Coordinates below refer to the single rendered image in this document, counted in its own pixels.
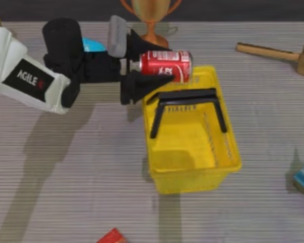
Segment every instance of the red object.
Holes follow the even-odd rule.
[[[119,231],[114,228],[103,238],[101,238],[97,243],[127,243],[127,240],[119,233]]]
[[[174,82],[189,81],[193,59],[187,51],[148,51],[140,56],[140,72],[143,74],[174,75]]]

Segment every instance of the wooden hammer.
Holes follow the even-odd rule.
[[[297,62],[298,63],[297,72],[301,75],[304,75],[304,48],[303,48],[302,53],[294,53],[294,52],[287,52],[287,51],[272,49],[272,48],[268,48],[268,47],[261,47],[261,46],[251,45],[251,44],[238,43],[237,51]]]

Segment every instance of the bin handle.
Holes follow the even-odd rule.
[[[156,109],[156,116],[154,118],[152,129],[150,132],[151,139],[157,137],[165,107],[172,105],[196,105],[211,102],[214,104],[221,131],[223,133],[227,132],[227,126],[225,124],[223,112],[220,107],[220,102],[216,95],[216,89],[211,88],[161,92],[158,93],[157,96],[159,97],[159,103]]]

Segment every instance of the dark background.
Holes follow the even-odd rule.
[[[137,20],[119,0],[0,0],[3,21],[47,21],[54,17],[108,21],[113,14]],[[183,0],[164,20],[304,21],[304,0]]]

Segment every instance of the yellow bin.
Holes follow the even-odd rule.
[[[241,168],[212,66],[195,67],[188,83],[169,83],[142,106],[149,173],[160,194],[213,190]]]

